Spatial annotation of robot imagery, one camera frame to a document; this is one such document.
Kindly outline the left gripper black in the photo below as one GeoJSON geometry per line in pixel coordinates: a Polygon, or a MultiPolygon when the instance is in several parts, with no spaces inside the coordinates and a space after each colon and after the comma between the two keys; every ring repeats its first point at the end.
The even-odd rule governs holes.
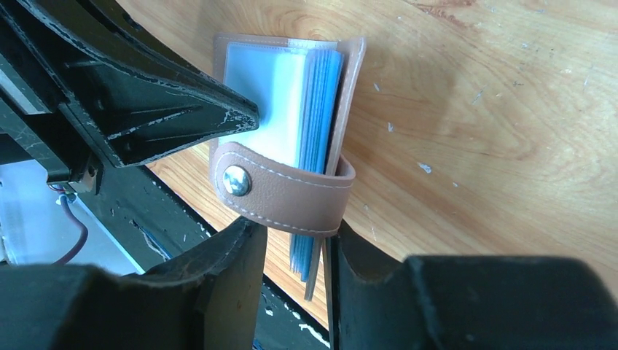
{"type": "Polygon", "coordinates": [[[98,193],[100,160],[141,166],[258,126],[255,103],[115,1],[1,3],[1,135],[57,191],[98,193]]]}

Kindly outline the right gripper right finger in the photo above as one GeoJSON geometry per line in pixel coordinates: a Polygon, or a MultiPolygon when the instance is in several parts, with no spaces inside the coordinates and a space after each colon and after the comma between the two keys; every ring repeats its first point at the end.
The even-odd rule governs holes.
{"type": "Polygon", "coordinates": [[[334,349],[615,349],[617,302],[586,263],[413,255],[340,226],[327,239],[334,349]]]}

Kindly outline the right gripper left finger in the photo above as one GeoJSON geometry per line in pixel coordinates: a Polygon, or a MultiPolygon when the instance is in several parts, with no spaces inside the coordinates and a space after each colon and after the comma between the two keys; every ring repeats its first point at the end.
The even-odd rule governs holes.
{"type": "Polygon", "coordinates": [[[1,269],[3,349],[250,349],[267,230],[238,218],[146,273],[1,269]]]}

